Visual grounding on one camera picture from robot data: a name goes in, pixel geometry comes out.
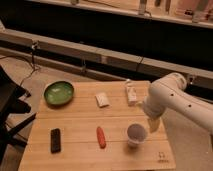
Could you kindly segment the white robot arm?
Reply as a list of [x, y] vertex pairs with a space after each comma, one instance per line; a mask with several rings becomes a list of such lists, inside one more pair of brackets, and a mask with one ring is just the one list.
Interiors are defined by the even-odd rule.
[[167, 108], [181, 113], [209, 132], [213, 147], [213, 105], [185, 93], [186, 87], [186, 78], [180, 73], [157, 79], [150, 84], [142, 109], [152, 121], [160, 118]]

